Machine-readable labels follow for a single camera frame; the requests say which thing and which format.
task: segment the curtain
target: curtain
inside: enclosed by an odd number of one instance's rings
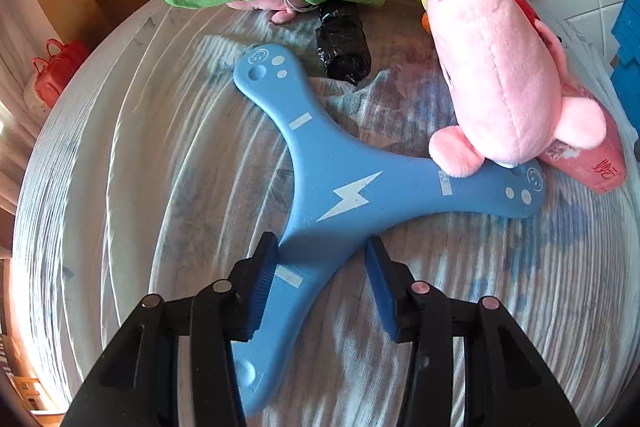
[[[31,59],[42,52],[15,0],[0,0],[0,207],[15,214],[24,171],[44,121],[27,107]]]

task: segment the pink package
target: pink package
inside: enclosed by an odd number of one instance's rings
[[[582,86],[562,84],[565,96],[581,96],[598,100]],[[597,194],[605,194],[620,187],[626,179],[625,155],[618,134],[618,126],[600,102],[607,121],[607,137],[593,150],[577,150],[556,140],[538,158],[553,165]]]

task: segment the three-armed blue toy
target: three-armed blue toy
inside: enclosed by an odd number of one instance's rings
[[[368,237],[439,212],[530,217],[542,205],[545,181],[536,161],[511,170],[487,161],[457,179],[431,159],[364,144],[329,117],[296,55],[277,44],[243,57],[234,81],[276,123],[294,168],[293,205],[262,326],[233,346],[242,405],[252,415],[277,391],[318,293]]]

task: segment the pink plush foot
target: pink plush foot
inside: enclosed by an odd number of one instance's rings
[[[594,100],[564,96],[555,135],[576,149],[595,149],[607,136],[607,121]]]
[[[226,3],[226,5],[234,10],[249,11],[256,9],[254,4],[249,1],[231,1]]]
[[[466,178],[481,168],[482,156],[458,126],[440,129],[429,142],[431,159],[454,178]]]
[[[274,24],[284,24],[285,22],[292,21],[295,17],[296,13],[293,10],[282,10],[273,14],[271,22]]]

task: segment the blue box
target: blue box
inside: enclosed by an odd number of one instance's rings
[[[611,82],[629,122],[640,130],[640,63],[635,59],[628,64],[620,61]]]
[[[620,44],[611,82],[626,117],[640,131],[640,0],[625,0],[611,33]]]

